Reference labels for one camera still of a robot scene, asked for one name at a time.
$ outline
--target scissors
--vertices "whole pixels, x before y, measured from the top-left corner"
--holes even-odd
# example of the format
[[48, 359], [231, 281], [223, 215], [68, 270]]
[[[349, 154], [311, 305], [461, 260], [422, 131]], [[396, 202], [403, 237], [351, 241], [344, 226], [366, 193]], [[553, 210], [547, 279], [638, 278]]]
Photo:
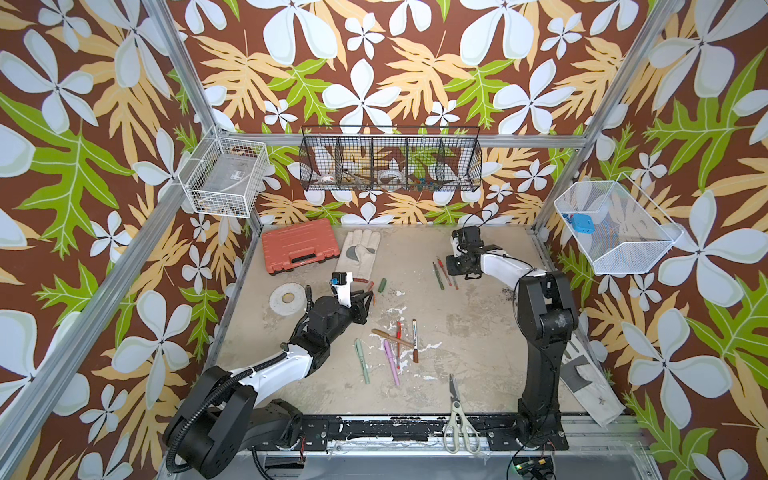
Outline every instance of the scissors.
[[[450, 384], [449, 387], [451, 389], [451, 418], [448, 420], [448, 423], [445, 424], [445, 428], [442, 430], [442, 444], [445, 446], [445, 450], [447, 450], [449, 453], [457, 453], [458, 452], [458, 434], [461, 433], [464, 437], [464, 448], [467, 449], [467, 452], [472, 453], [473, 455], [480, 452], [480, 434], [478, 434], [478, 431], [475, 430], [475, 427], [472, 426], [471, 423], [469, 423], [469, 420], [467, 420], [467, 416], [464, 415], [464, 410], [462, 409], [462, 402], [461, 399], [458, 397], [458, 384], [456, 383], [456, 378], [453, 376], [453, 374], [450, 375]], [[445, 440], [448, 438], [448, 432], [449, 430], [452, 431], [451, 435], [453, 436], [453, 447], [448, 447], [448, 442]], [[475, 447], [472, 448], [472, 446], [469, 443], [469, 436], [473, 435], [475, 437]]]

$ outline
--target pink pen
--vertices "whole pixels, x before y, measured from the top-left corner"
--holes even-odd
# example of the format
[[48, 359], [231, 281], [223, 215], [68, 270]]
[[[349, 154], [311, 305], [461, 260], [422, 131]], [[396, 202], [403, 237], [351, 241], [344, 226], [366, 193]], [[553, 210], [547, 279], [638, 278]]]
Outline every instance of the pink pen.
[[389, 346], [389, 341], [384, 340], [384, 353], [389, 360], [389, 366], [392, 368], [392, 376], [395, 377], [395, 385], [400, 386], [400, 379], [397, 378], [397, 367], [395, 367], [395, 357], [392, 355], [392, 348]]

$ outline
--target blue object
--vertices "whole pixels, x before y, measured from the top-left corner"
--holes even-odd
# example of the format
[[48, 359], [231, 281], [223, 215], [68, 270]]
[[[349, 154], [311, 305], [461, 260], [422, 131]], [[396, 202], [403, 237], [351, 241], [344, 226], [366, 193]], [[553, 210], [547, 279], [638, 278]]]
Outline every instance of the blue object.
[[573, 214], [569, 223], [579, 233], [594, 233], [594, 223], [589, 215]]

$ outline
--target roll of tape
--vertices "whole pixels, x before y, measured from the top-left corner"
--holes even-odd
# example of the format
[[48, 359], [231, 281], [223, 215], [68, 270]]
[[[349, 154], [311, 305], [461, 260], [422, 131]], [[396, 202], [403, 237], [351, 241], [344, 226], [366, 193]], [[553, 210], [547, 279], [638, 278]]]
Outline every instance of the roll of tape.
[[270, 295], [270, 308], [278, 315], [288, 316], [306, 308], [304, 287], [298, 283], [284, 283]]

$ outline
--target pen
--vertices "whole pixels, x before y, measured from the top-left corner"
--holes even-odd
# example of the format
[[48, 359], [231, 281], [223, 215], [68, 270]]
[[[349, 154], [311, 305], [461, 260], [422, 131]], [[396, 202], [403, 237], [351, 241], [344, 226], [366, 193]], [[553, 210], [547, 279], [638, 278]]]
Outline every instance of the pen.
[[445, 279], [448, 280], [448, 286], [453, 286], [451, 283], [451, 277], [448, 276], [448, 272], [445, 271], [445, 267], [442, 264], [442, 260], [440, 260], [440, 257], [437, 257], [437, 264], [440, 266], [440, 270], [442, 270], [442, 274], [445, 275]]
[[435, 262], [432, 262], [432, 268], [435, 270], [435, 276], [437, 277], [437, 283], [440, 284], [440, 290], [445, 290], [445, 287], [442, 285], [442, 279], [440, 278], [440, 272], [437, 271], [437, 265], [435, 265]]
[[416, 343], [418, 342], [419, 335], [416, 333], [416, 319], [413, 319], [413, 362], [419, 363], [419, 345]]
[[368, 378], [368, 367], [366, 366], [366, 358], [362, 354], [362, 342], [360, 339], [355, 339], [355, 350], [357, 350], [357, 358], [360, 359], [360, 365], [362, 365], [362, 377], [366, 380], [366, 385], [371, 383], [371, 379]]
[[412, 349], [413, 348], [413, 344], [412, 343], [406, 342], [403, 339], [399, 339], [399, 338], [397, 338], [394, 335], [389, 335], [387, 332], [384, 332], [382, 330], [372, 329], [371, 332], [374, 332], [376, 335], [381, 336], [383, 338], [386, 338], [387, 340], [392, 340], [393, 342], [400, 343], [400, 344], [402, 344], [402, 346], [404, 346], [407, 349]]
[[397, 378], [397, 370], [395, 368], [395, 359], [392, 357], [392, 348], [389, 346], [388, 340], [383, 340], [384, 342], [384, 353], [386, 353], [386, 358], [389, 360], [389, 368], [392, 369], [392, 377], [395, 379], [395, 385], [400, 386], [400, 379]]
[[[402, 323], [397, 322], [397, 338], [402, 338]], [[397, 344], [397, 371], [400, 372], [400, 343]]]

